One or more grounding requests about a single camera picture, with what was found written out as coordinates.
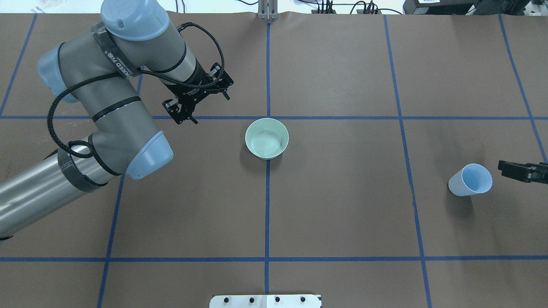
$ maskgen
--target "blue tape line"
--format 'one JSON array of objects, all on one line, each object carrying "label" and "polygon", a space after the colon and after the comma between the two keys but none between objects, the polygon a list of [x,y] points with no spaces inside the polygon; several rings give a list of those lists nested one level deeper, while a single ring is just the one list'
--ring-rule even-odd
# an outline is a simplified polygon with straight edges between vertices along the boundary
[{"label": "blue tape line", "polygon": [[533,132],[535,133],[536,141],[539,144],[540,153],[543,156],[544,162],[548,163],[548,158],[546,158],[546,152],[544,151],[543,143],[540,140],[539,132],[536,129],[536,124],[535,124],[535,120],[533,118],[533,113],[531,112],[529,102],[527,101],[527,97],[525,96],[525,90],[523,90],[523,85],[521,83],[520,74],[518,74],[516,64],[514,63],[514,60],[513,60],[512,51],[510,50],[510,44],[508,43],[508,37],[506,36],[506,29],[504,28],[503,16],[501,14],[499,14],[499,22],[500,22],[500,29],[503,32],[504,44],[506,45],[506,51],[508,52],[508,58],[510,59],[510,64],[512,65],[514,75],[516,75],[517,85],[520,88],[521,97],[523,98],[523,103],[525,104],[525,108],[527,109],[527,114],[529,114],[529,119],[531,120],[531,126],[533,126]]},{"label": "blue tape line", "polygon": [[270,257],[270,262],[379,262],[420,261],[419,256],[297,256]]},{"label": "blue tape line", "polygon": [[[152,116],[156,120],[171,120],[170,116]],[[265,116],[194,116],[197,120],[258,120]]]},{"label": "blue tape line", "polygon": [[118,220],[118,210],[120,209],[120,201],[122,200],[122,188],[124,186],[125,174],[120,176],[120,184],[118,185],[118,195],[116,196],[116,205],[114,206],[114,215],[112,216],[112,225],[110,227],[109,244],[106,250],[105,266],[103,268],[103,276],[101,279],[101,288],[99,289],[99,298],[97,300],[97,308],[101,308],[102,299],[105,295],[106,278],[109,273],[110,255],[112,252],[112,242],[114,241],[114,232],[116,230],[116,221]]},{"label": "blue tape line", "polygon": [[[454,256],[272,256],[269,262],[405,262],[405,261],[548,260],[548,255],[454,255]],[[105,262],[106,258],[3,256],[0,262]],[[230,263],[264,262],[263,257],[228,258],[109,258],[110,263]]]},{"label": "blue tape line", "polygon": [[266,161],[265,186],[265,294],[268,294],[270,292],[270,159]]},{"label": "blue tape line", "polygon": [[529,120],[529,117],[403,116],[404,120]]},{"label": "blue tape line", "polygon": [[25,54],[25,50],[27,49],[28,41],[31,38],[32,30],[34,29],[34,25],[36,24],[37,18],[38,18],[38,14],[35,14],[34,18],[32,18],[31,27],[28,29],[27,37],[25,38],[25,43],[23,43],[23,48],[21,49],[21,53],[19,53],[19,58],[17,59],[17,63],[15,64],[15,68],[13,69],[12,78],[9,80],[8,89],[5,91],[4,100],[2,101],[2,106],[0,106],[0,116],[4,112],[5,105],[8,102],[9,93],[12,90],[13,82],[15,81],[15,76],[17,75],[17,71],[19,70],[19,65],[21,65],[21,60],[23,59],[23,55]]},{"label": "blue tape line", "polygon": [[411,173],[411,164],[409,163],[409,152],[407,149],[407,139],[406,132],[403,126],[403,116],[402,116],[402,106],[399,101],[399,92],[398,92],[398,83],[396,80],[396,69],[394,68],[394,59],[392,56],[392,45],[390,43],[390,32],[388,29],[388,20],[386,15],[383,15],[384,18],[384,29],[386,32],[386,44],[388,46],[388,56],[390,58],[390,69],[392,71],[392,83],[394,84],[394,95],[396,96],[396,106],[398,108],[398,117],[399,117],[399,129],[402,134],[403,142],[403,153],[406,158],[406,167],[407,167],[407,178],[409,180],[409,186],[411,188],[411,195],[413,197],[413,210],[415,212],[415,228],[416,228],[416,237],[419,242],[419,252],[421,257],[421,265],[423,267],[423,279],[424,279],[424,290],[426,292],[426,303],[429,308],[432,308],[432,299],[430,297],[430,285],[428,282],[428,273],[426,271],[426,261],[424,259],[424,248],[423,248],[423,237],[420,232],[420,222],[419,222],[419,211],[416,207],[416,198],[415,198],[415,187],[413,185],[413,175]]},{"label": "blue tape line", "polygon": [[[0,119],[37,119],[43,120],[47,119],[47,116],[1,116]],[[89,116],[54,116],[54,119],[90,119]]]},{"label": "blue tape line", "polygon": [[3,256],[0,262],[105,262],[105,258]]},{"label": "blue tape line", "polygon": [[220,263],[220,262],[264,262],[263,257],[233,257],[233,258],[110,258],[110,262],[159,262],[159,263]]},{"label": "blue tape line", "polygon": [[397,120],[395,116],[273,116],[278,120]]},{"label": "blue tape line", "polygon": [[270,22],[266,24],[266,116],[270,117]]},{"label": "blue tape line", "polygon": [[[46,116],[0,116],[0,119],[46,119]],[[171,120],[170,116],[153,116],[156,120]],[[198,120],[258,120],[265,116],[195,116]],[[278,120],[399,120],[397,116],[273,116]],[[404,120],[502,120],[530,121],[529,117],[469,117],[469,116],[402,116]],[[548,117],[533,117],[548,120]],[[54,119],[89,119],[89,116],[55,116]]]},{"label": "blue tape line", "polygon": [[548,260],[548,255],[426,256],[426,261]]}]

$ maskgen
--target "light blue cup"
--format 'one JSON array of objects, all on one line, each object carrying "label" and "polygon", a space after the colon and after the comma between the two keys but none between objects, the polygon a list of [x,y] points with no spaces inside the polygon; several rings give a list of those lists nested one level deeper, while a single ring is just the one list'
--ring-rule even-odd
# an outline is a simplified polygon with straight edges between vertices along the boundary
[{"label": "light blue cup", "polygon": [[468,164],[449,179],[449,190],[459,197],[487,192],[491,186],[491,173],[480,164]]},{"label": "light blue cup", "polygon": [[282,122],[273,118],[262,118],[246,131],[247,148],[262,159],[278,157],[289,143],[289,132]]}]

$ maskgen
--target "black device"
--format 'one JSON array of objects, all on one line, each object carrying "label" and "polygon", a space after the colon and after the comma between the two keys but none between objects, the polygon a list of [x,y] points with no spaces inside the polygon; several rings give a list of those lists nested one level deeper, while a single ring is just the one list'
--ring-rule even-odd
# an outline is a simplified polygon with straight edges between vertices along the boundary
[{"label": "black device", "polygon": [[478,0],[474,15],[525,15],[525,6],[530,0]]},{"label": "black device", "polygon": [[406,0],[403,11],[406,14],[466,15],[476,0]]},{"label": "black device", "polygon": [[502,176],[521,182],[537,182],[548,184],[548,164],[519,164],[505,161],[499,161],[499,170]]}]

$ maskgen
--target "bowl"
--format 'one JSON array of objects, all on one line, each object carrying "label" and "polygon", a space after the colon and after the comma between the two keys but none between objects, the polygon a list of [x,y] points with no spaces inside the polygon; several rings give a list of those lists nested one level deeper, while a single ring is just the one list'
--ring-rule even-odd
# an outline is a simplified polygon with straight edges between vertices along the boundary
[{"label": "bowl", "polygon": [[282,122],[273,118],[262,118],[253,123],[246,131],[247,148],[262,159],[279,156],[289,143],[289,132]]}]

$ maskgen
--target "electrical cable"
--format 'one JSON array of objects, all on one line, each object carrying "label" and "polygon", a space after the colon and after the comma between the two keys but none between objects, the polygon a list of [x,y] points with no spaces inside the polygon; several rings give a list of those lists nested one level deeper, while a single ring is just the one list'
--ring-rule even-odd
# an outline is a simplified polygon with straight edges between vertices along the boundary
[{"label": "electrical cable", "polygon": [[363,3],[363,11],[364,11],[364,12],[366,11],[366,5],[367,5],[367,3],[366,3],[365,1],[358,1],[358,2],[354,3],[354,6],[353,6],[352,9],[350,10],[350,14],[352,14],[352,12],[354,12],[354,8],[355,8],[358,4],[360,4],[360,2]]},{"label": "electrical cable", "polygon": [[[118,73],[118,72],[110,73],[110,74],[106,74],[106,75],[86,79],[86,80],[84,80],[82,82],[79,82],[79,83],[71,86],[70,88],[64,90],[63,92],[61,92],[61,94],[59,94],[53,100],[53,103],[52,103],[52,105],[51,105],[51,107],[49,108],[49,111],[48,111],[48,118],[47,118],[48,131],[49,131],[49,135],[52,137],[53,141],[63,151],[69,153],[70,155],[79,157],[79,158],[90,158],[90,157],[93,157],[93,154],[95,153],[95,148],[93,148],[93,145],[91,145],[90,143],[88,143],[86,141],[83,141],[83,140],[69,141],[68,146],[67,146],[59,139],[59,137],[57,137],[57,134],[55,133],[55,129],[53,128],[53,115],[55,114],[55,109],[57,109],[57,106],[59,105],[59,102],[65,96],[67,96],[69,93],[85,86],[86,84],[90,84],[92,82],[96,82],[96,81],[99,81],[99,80],[105,80],[105,79],[109,79],[109,78],[114,78],[114,77],[121,77],[120,73]],[[87,147],[89,149],[89,153],[88,154],[81,154],[81,153],[78,153],[76,151],[73,151],[71,149],[71,147],[73,147],[75,145],[83,145],[83,146]]]},{"label": "electrical cable", "polygon": [[245,3],[245,4],[247,4],[247,5],[255,5],[255,4],[259,3],[259,1],[253,2],[253,3],[247,3],[247,2],[245,2],[244,0],[236,0],[236,1]]},{"label": "electrical cable", "polygon": [[[185,1],[184,1],[184,0],[181,0],[181,3],[182,3],[182,12],[183,12],[183,13],[186,13]],[[176,11],[177,13],[179,12],[179,0],[175,0],[175,11]]]},{"label": "electrical cable", "polygon": [[[304,0],[296,0],[298,2],[308,3],[308,4],[315,4],[314,2],[308,2]],[[354,3],[333,3],[333,5],[354,5]]]},{"label": "electrical cable", "polygon": [[393,10],[393,9],[375,9],[375,10],[373,10],[373,11],[374,11],[374,12],[378,12],[378,11],[380,11],[380,10],[392,11],[392,12],[398,13],[399,15],[403,15],[402,13],[400,13],[400,12],[398,12],[398,11],[396,11],[396,10]]},{"label": "electrical cable", "polygon": [[[194,89],[205,89],[205,88],[209,88],[209,87],[212,87],[214,85],[216,85],[222,78],[222,74],[225,72],[225,57],[224,55],[222,54],[222,50],[221,50],[221,46],[219,45],[219,42],[217,42],[217,40],[215,39],[215,37],[209,33],[209,31],[207,31],[206,29],[204,29],[202,26],[200,25],[197,25],[193,22],[187,22],[187,23],[184,23],[180,26],[177,27],[177,31],[181,32],[182,30],[188,28],[188,27],[196,27],[200,30],[202,30],[205,34],[207,34],[212,40],[213,40],[213,43],[215,43],[215,46],[217,46],[217,50],[219,51],[219,55],[221,57],[221,68],[219,69],[219,74],[217,75],[217,78],[215,80],[213,80],[211,83],[208,83],[208,84],[204,84],[204,85],[194,85],[194,84],[187,84],[187,83],[184,83],[184,82],[180,82],[178,80],[175,80],[175,79],[171,79],[169,77],[166,77],[166,76],[163,76],[159,73],[156,73],[156,72],[151,72],[151,71],[145,71],[145,70],[141,70],[141,69],[138,69],[138,71],[141,73],[141,74],[146,74],[146,75],[152,75],[152,76],[155,76],[157,78],[160,78],[160,79],[163,79],[165,81],[168,81],[168,82],[171,82],[171,83],[175,83],[175,84],[178,84],[178,85],[183,85],[184,87],[189,87],[189,88],[194,88]],[[114,77],[121,77],[120,73],[118,72],[115,72],[115,73],[110,73],[110,74],[105,74],[105,75],[101,75],[101,76],[96,76],[96,77],[92,77],[92,78],[89,78],[89,79],[86,79],[84,81],[81,81],[71,87],[69,87],[68,89],[64,90],[63,92],[61,92],[52,102],[52,105],[51,107],[49,108],[49,111],[48,111],[48,117],[47,117],[47,126],[48,126],[48,132],[49,132],[49,135],[52,137],[53,141],[65,152],[69,153],[70,155],[72,156],[76,156],[76,157],[79,157],[79,158],[90,158],[90,157],[93,157],[93,155],[95,154],[95,148],[93,147],[92,144],[90,144],[89,142],[86,142],[86,141],[83,141],[83,140],[75,140],[75,141],[69,141],[67,145],[65,145],[60,139],[59,137],[57,136],[57,134],[55,133],[55,128],[53,127],[53,116],[55,115],[55,110],[57,109],[57,106],[59,105],[59,103],[61,102],[61,100],[69,95],[70,93],[76,91],[77,89],[87,85],[87,84],[90,84],[90,83],[93,83],[93,82],[96,82],[96,81],[101,81],[101,80],[105,80],[105,79],[109,79],[109,78],[114,78]],[[78,153],[74,150],[72,150],[71,148],[75,145],[82,145],[82,146],[85,146],[89,149],[89,153],[87,154],[82,154],[82,153]]]}]

